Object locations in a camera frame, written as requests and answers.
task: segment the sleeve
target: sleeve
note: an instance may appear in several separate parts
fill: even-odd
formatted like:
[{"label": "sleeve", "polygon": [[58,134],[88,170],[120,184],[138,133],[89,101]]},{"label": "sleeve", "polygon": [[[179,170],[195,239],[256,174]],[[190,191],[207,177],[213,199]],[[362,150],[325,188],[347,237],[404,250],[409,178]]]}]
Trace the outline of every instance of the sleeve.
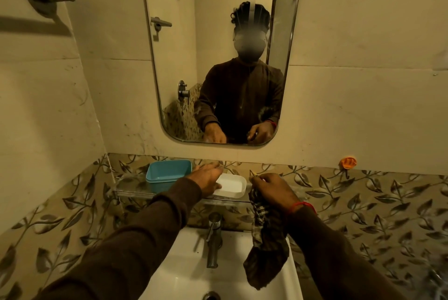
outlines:
[{"label": "sleeve", "polygon": [[133,223],[86,252],[79,265],[35,300],[137,300],[201,195],[195,182],[179,179],[169,191],[156,195]]},{"label": "sleeve", "polygon": [[280,118],[281,100],[283,97],[283,74],[279,69],[271,68],[269,80],[269,98],[266,103],[272,112],[267,116],[267,120],[278,123]]},{"label": "sleeve", "polygon": [[214,114],[214,106],[219,91],[218,77],[218,70],[216,66],[213,66],[205,77],[198,100],[194,103],[194,118],[202,131],[204,131],[206,124],[209,122],[216,122],[219,124],[218,119]]},{"label": "sleeve", "polygon": [[288,217],[287,230],[303,252],[325,300],[405,300],[373,266],[351,247],[342,233],[330,229],[310,207]]}]

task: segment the brown sweater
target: brown sweater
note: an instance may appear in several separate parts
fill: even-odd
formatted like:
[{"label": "brown sweater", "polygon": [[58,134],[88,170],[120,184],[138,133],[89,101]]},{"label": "brown sweater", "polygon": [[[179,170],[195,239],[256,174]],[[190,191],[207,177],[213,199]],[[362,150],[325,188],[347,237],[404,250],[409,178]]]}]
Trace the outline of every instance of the brown sweater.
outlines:
[{"label": "brown sweater", "polygon": [[238,58],[213,66],[205,78],[194,117],[204,131],[220,124],[227,143],[247,143],[250,128],[266,120],[278,122],[283,74],[262,61],[252,65]]},{"label": "brown sweater", "polygon": [[[86,252],[79,265],[43,289],[35,300],[137,300],[200,198],[195,182],[179,179],[168,192],[156,195],[133,224]],[[404,299],[310,208],[300,208],[287,221],[288,233],[302,249],[325,300]]]}]

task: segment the sink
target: sink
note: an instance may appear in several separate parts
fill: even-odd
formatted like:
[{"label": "sink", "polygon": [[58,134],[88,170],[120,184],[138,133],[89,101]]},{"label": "sink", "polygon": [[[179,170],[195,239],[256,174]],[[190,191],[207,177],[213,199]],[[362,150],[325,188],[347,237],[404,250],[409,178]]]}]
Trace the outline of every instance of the sink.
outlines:
[{"label": "sink", "polygon": [[[202,300],[208,292],[217,293],[221,300],[303,300],[291,248],[281,272],[267,287],[257,291],[248,284],[243,268],[252,248],[251,234],[222,231],[223,245],[218,251],[216,269],[206,268],[206,236],[206,230],[182,229],[140,300]],[[218,300],[213,294],[208,298]]]}]

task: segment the drain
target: drain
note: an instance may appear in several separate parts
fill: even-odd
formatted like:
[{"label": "drain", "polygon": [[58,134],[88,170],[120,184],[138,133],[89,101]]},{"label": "drain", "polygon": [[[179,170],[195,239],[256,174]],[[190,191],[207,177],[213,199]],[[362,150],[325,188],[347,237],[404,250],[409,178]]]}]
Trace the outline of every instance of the drain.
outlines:
[{"label": "drain", "polygon": [[202,300],[221,300],[221,297],[219,296],[218,293],[210,291],[210,292],[205,293]]}]

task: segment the mirror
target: mirror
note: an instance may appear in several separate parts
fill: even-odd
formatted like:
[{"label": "mirror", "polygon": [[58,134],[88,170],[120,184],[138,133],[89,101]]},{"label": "mirror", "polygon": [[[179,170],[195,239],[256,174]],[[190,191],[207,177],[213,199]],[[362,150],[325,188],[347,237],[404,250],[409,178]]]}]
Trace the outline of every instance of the mirror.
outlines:
[{"label": "mirror", "polygon": [[182,141],[275,135],[298,0],[147,0],[163,127]]}]

